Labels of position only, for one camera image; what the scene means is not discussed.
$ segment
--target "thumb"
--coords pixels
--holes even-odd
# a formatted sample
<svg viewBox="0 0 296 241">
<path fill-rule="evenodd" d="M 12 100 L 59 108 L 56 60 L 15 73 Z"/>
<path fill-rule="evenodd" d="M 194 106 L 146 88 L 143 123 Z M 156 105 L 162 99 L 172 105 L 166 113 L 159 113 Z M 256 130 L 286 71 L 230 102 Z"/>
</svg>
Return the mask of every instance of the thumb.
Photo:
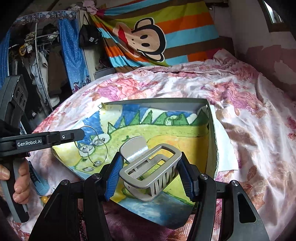
<svg viewBox="0 0 296 241">
<path fill-rule="evenodd" d="M 0 180 L 8 180 L 10 178 L 9 171 L 0 164 Z"/>
</svg>

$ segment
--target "cartoon monkey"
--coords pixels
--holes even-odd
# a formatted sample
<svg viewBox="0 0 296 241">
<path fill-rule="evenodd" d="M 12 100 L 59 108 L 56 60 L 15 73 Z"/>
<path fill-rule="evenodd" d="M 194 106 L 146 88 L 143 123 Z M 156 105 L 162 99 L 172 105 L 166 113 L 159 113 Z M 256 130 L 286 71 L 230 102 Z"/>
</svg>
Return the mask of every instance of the cartoon monkey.
<svg viewBox="0 0 296 241">
<path fill-rule="evenodd" d="M 134 30 L 130 30 L 124 23 L 117 23 L 113 33 L 126 44 L 125 50 L 135 57 L 138 55 L 133 49 L 154 61 L 164 60 L 163 52 L 166 47 L 165 35 L 160 27 L 154 24 L 153 18 L 143 18 L 136 22 Z"/>
</svg>

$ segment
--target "striped blanket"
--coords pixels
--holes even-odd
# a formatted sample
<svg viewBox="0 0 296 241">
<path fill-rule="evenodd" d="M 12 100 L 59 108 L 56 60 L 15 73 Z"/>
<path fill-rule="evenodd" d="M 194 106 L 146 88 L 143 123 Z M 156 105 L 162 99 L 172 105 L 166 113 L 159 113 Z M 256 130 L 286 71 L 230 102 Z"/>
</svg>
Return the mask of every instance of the striped blanket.
<svg viewBox="0 0 296 241">
<path fill-rule="evenodd" d="M 118 72 L 212 58 L 221 42 L 200 0 L 138 0 L 91 16 Z"/>
</svg>

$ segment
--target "fingernail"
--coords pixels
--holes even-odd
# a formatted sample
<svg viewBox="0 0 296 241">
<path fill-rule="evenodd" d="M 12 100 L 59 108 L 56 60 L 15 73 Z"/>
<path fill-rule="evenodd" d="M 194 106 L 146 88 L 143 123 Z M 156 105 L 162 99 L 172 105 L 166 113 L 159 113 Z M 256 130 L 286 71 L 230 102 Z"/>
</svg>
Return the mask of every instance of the fingernail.
<svg viewBox="0 0 296 241">
<path fill-rule="evenodd" d="M 14 200 L 15 202 L 19 202 L 19 201 L 20 201 L 20 197 L 19 197 L 19 195 L 15 196 L 15 197 L 13 198 L 13 200 Z"/>
<path fill-rule="evenodd" d="M 21 187 L 21 186 L 17 186 L 17 187 L 15 188 L 15 191 L 16 191 L 17 193 L 21 193 L 21 192 L 22 192 L 22 187 Z"/>
<path fill-rule="evenodd" d="M 10 177 L 10 173 L 6 168 L 2 169 L 2 176 L 7 179 Z"/>
</svg>

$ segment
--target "painting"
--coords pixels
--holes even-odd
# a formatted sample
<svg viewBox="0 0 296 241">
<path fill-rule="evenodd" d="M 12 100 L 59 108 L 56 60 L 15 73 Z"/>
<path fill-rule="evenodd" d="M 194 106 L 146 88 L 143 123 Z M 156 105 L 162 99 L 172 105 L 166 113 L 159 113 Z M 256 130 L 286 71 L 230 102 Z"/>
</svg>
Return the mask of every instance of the painting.
<svg viewBox="0 0 296 241">
<path fill-rule="evenodd" d="M 120 146 L 134 136 L 144 136 L 149 149 L 161 143 L 175 146 L 185 153 L 190 163 L 195 164 L 201 172 L 205 172 L 208 122 L 208 115 L 203 109 L 191 113 L 164 111 L 137 104 L 106 105 L 80 124 L 91 126 L 98 134 L 94 134 L 91 128 L 84 128 L 85 138 L 77 143 L 80 150 L 74 143 L 65 143 L 53 148 L 62 162 L 81 179 L 100 172 L 104 164 L 112 161 Z M 98 137 L 106 145 L 98 142 Z M 83 148 L 88 148 L 88 154 L 81 151 Z M 169 154 L 166 150 L 159 153 L 166 156 Z M 160 166 L 161 163 L 158 163 L 144 175 L 149 175 Z M 111 200 L 143 218 L 171 229 L 183 226 L 194 206 L 185 195 L 179 176 L 150 202 L 134 198 L 120 178 Z"/>
</svg>

